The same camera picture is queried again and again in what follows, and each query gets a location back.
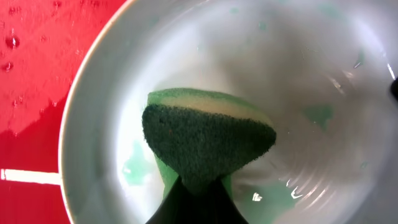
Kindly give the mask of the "green yellow sponge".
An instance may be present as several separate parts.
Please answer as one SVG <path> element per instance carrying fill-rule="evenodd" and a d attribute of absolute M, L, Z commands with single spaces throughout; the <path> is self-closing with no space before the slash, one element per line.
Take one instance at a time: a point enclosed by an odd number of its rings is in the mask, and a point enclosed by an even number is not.
<path fill-rule="evenodd" d="M 263 156 L 277 139 L 270 119 L 252 104 L 191 88 L 149 93 L 142 127 L 152 152 L 194 195 Z"/>

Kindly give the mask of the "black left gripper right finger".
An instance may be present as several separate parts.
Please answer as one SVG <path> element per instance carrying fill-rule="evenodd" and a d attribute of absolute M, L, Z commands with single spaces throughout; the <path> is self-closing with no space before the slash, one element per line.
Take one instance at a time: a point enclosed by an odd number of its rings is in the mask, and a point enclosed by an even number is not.
<path fill-rule="evenodd" d="M 215 180 L 198 198 L 200 224 L 248 224 L 229 197 L 220 179 Z"/>

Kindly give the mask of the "light blue plate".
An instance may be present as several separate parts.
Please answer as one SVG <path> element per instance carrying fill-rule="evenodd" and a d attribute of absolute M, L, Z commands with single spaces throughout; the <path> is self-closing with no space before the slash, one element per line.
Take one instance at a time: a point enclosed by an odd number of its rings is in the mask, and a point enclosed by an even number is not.
<path fill-rule="evenodd" d="M 73 81 L 58 144 L 72 223 L 145 223 L 169 171 L 147 95 L 197 88 L 271 119 L 270 151 L 226 181 L 249 223 L 396 223 L 396 1 L 127 1 Z"/>

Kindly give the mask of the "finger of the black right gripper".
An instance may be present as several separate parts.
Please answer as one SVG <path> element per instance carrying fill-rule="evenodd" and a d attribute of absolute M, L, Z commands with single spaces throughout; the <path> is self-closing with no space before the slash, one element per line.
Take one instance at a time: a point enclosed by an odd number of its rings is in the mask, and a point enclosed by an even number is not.
<path fill-rule="evenodd" d="M 398 79 L 395 79 L 390 86 L 390 93 L 393 99 L 398 101 Z"/>

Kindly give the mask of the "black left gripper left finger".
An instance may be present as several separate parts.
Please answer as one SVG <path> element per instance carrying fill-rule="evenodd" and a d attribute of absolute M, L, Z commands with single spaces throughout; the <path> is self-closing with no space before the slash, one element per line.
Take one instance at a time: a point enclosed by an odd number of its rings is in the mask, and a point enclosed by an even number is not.
<path fill-rule="evenodd" d="M 189 224 L 197 220 L 193 195 L 178 177 L 161 205 L 146 224 Z"/>

